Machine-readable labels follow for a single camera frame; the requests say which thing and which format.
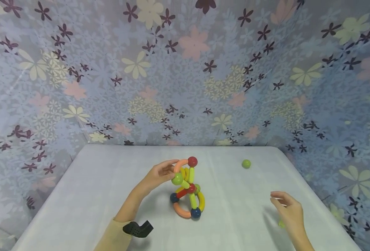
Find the fabric backdrop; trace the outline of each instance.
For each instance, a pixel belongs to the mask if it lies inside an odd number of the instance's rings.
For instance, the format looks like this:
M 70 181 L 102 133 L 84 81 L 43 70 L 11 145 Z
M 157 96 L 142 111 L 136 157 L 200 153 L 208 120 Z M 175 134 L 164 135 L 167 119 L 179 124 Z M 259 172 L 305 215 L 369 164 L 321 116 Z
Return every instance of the fabric backdrop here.
M 0 0 L 0 250 L 86 143 L 276 146 L 370 251 L 370 0 Z

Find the magnetic toy structure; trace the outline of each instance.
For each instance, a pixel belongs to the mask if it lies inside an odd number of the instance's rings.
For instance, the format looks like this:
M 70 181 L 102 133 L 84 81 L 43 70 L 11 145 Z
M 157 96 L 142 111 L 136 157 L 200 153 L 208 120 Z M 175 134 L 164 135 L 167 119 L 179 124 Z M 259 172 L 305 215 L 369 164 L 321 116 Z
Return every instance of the magnetic toy structure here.
M 171 180 L 174 185 L 180 185 L 175 193 L 172 193 L 170 200 L 174 205 L 174 210 L 177 214 L 184 218 L 200 218 L 203 209 L 205 208 L 205 198 L 203 193 L 200 191 L 200 185 L 193 184 L 193 179 L 195 177 L 195 166 L 198 164 L 198 160 L 195 157 L 189 157 L 188 159 L 181 159 L 174 166 L 175 177 Z M 182 209 L 178 201 L 185 195 L 189 195 L 191 201 L 191 211 L 186 211 Z M 196 197 L 199 200 L 199 206 L 196 203 Z

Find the sleeve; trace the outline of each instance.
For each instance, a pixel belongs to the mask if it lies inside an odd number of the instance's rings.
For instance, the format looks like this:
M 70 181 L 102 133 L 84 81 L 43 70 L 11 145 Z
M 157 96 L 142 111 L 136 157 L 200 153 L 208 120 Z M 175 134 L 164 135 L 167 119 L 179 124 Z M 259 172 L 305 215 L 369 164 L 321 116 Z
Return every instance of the sleeve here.
M 129 222 L 111 220 L 94 251 L 126 251 L 132 235 L 125 233 L 122 228 Z

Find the floral wallpaper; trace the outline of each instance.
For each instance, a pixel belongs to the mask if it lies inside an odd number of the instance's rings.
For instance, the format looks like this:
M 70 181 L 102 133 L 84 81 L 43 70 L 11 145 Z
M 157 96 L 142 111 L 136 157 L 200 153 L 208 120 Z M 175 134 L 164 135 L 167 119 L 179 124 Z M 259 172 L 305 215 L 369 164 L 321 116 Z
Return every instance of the floral wallpaper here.
M 0 0 L 0 250 L 87 143 L 278 147 L 370 251 L 370 1 Z

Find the white table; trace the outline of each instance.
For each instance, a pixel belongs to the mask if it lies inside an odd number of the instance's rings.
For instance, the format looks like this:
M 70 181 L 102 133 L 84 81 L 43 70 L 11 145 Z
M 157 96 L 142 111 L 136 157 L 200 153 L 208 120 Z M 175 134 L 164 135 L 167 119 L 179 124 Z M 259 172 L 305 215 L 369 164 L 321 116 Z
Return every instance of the white table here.
M 150 193 L 136 221 L 154 230 L 134 238 L 129 250 L 294 250 L 270 203 L 283 190 L 302 203 L 316 251 L 359 247 L 331 215 L 286 156 L 274 147 L 86 145 L 74 159 L 13 251 L 91 251 L 130 190 L 153 164 L 195 156 L 195 183 L 206 208 L 198 221 L 179 217 L 167 182 Z M 250 169 L 241 162 L 249 159 Z M 189 199 L 182 206 L 190 208 Z

